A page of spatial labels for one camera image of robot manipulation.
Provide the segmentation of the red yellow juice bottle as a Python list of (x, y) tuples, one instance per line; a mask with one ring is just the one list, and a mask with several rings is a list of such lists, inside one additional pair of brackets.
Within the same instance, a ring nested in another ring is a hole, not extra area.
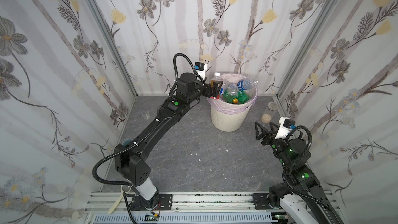
[(213, 97), (218, 97), (221, 86), (224, 84), (224, 80), (221, 77), (221, 73), (214, 72), (213, 78), (210, 80), (211, 94)]

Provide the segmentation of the blue label water bottle front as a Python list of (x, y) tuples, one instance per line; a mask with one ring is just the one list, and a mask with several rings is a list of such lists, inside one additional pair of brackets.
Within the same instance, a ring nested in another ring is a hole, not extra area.
[(224, 95), (225, 92), (227, 91), (227, 88), (228, 88), (228, 85), (227, 85), (227, 84), (223, 84), (223, 85), (221, 86), (219, 95)]

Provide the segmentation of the green soda bottle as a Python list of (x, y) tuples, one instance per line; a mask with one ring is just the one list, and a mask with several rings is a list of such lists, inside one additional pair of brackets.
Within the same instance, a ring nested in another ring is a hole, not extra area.
[(238, 100), (236, 94), (229, 94), (228, 92), (226, 92), (226, 93), (223, 95), (223, 98), (225, 99), (225, 101), (226, 101), (227, 103), (230, 103), (230, 104), (238, 104), (238, 103), (239, 103), (239, 100)]
[(237, 100), (238, 104), (245, 104), (247, 101), (250, 100), (250, 97), (245, 90), (239, 90), (237, 94)]

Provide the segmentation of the pepsi label clear bottle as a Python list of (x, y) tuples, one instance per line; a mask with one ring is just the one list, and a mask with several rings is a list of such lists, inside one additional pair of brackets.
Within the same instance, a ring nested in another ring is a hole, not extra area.
[(227, 94), (230, 96), (237, 96), (239, 92), (239, 88), (236, 83), (230, 83), (227, 87)]

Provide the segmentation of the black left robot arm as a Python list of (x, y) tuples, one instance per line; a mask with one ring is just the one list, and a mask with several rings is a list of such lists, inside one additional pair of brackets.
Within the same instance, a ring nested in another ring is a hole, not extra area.
[[(133, 192), (123, 193), (122, 197), (138, 196), (141, 206), (146, 209), (160, 206), (159, 190), (150, 179), (151, 168), (146, 163), (150, 153), (166, 132), (193, 108), (193, 102), (199, 102), (202, 97), (215, 100), (224, 83), (221, 77), (206, 83), (198, 72), (202, 65), (199, 62), (192, 63), (183, 53), (173, 56), (173, 68), (175, 83), (168, 98), (157, 109), (154, 120), (136, 138), (117, 145), (111, 155), (101, 159), (92, 169), (96, 181), (128, 187)], [(111, 181), (99, 176), (99, 167), (111, 159), (114, 159), (116, 171), (123, 176), (123, 180)]]

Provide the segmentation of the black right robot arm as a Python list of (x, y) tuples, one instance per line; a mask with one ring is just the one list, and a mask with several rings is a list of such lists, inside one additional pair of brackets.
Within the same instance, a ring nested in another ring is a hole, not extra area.
[(306, 164), (313, 143), (310, 130), (285, 117), (279, 124), (270, 122), (269, 128), (256, 122), (255, 129), (256, 139), (262, 146), (272, 148), (283, 167), (283, 182), (269, 189), (269, 204), (285, 210), (298, 224), (343, 223), (319, 179)]

